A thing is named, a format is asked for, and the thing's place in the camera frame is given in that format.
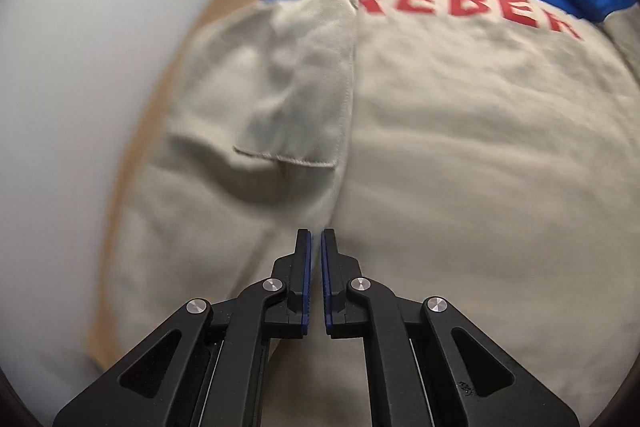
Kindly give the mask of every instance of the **triangular cutout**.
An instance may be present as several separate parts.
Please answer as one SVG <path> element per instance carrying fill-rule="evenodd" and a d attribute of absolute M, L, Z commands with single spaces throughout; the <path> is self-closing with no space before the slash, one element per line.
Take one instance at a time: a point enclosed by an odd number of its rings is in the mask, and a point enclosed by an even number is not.
<path fill-rule="evenodd" d="M 465 330 L 454 328 L 451 336 L 478 396 L 489 396 L 513 383 L 513 375 L 509 370 L 495 360 Z"/>
<path fill-rule="evenodd" d="M 120 376 L 120 385 L 145 398 L 155 397 L 181 336 L 178 330 L 166 334 Z"/>

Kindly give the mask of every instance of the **metal pin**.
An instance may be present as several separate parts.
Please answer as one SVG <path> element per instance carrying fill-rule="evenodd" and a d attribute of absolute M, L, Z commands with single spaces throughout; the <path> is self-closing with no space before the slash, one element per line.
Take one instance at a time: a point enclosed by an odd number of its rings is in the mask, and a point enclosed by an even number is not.
<path fill-rule="evenodd" d="M 187 311 L 193 314 L 202 313 L 207 309 L 207 301 L 203 299 L 193 299 L 187 302 Z"/>
<path fill-rule="evenodd" d="M 262 287 L 268 292 L 276 292 L 282 288 L 282 281 L 280 279 L 267 279 L 262 283 Z"/>
<path fill-rule="evenodd" d="M 431 297 L 431 299 L 427 301 L 427 308 L 432 312 L 443 312 L 447 309 L 447 301 L 442 297 Z"/>
<path fill-rule="evenodd" d="M 356 279 L 351 281 L 351 287 L 359 292 L 364 292 L 364 290 L 371 288 L 371 281 L 364 279 L 364 277 L 356 277 Z"/>

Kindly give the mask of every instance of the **wooden edge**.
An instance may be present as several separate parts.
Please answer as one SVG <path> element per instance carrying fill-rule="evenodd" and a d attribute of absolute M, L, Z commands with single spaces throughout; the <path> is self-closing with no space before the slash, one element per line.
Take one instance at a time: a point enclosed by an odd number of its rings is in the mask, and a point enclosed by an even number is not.
<path fill-rule="evenodd" d="M 151 144 L 158 138 L 162 129 L 164 115 L 170 105 L 174 81 L 177 78 L 188 44 L 193 39 L 194 34 L 203 26 L 246 6 L 252 1 L 254 0 L 211 0 L 209 2 L 202 15 L 192 26 L 177 54 L 162 74 L 156 87 L 154 87 L 138 126 L 125 149 L 110 198 L 107 224 L 100 252 L 100 264 L 98 266 L 95 317 L 86 340 L 87 353 L 105 370 L 124 355 L 124 350 L 117 338 L 115 317 L 107 295 L 107 273 L 110 267 L 111 253 L 114 248 L 118 225 L 122 217 L 122 209 L 132 187 L 136 172 L 142 165 Z"/>

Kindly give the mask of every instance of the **white surface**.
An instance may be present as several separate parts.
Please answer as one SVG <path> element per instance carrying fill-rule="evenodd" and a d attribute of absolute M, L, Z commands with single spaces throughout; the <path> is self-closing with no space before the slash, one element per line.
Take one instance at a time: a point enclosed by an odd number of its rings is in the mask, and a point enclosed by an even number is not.
<path fill-rule="evenodd" d="M 0 365 L 45 424 L 83 343 L 120 154 L 207 0 L 0 0 Z"/>

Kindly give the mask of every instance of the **garment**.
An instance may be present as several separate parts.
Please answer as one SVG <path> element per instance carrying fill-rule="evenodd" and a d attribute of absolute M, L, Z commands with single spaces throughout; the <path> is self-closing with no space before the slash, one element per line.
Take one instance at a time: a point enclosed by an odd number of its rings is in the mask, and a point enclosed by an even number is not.
<path fill-rule="evenodd" d="M 124 346 L 332 225 L 368 277 L 452 301 L 588 425 L 640 349 L 639 10 L 261 0 L 208 26 L 120 225 Z M 320 300 L 270 362 L 265 426 L 370 423 L 360 345 L 323 336 Z"/>

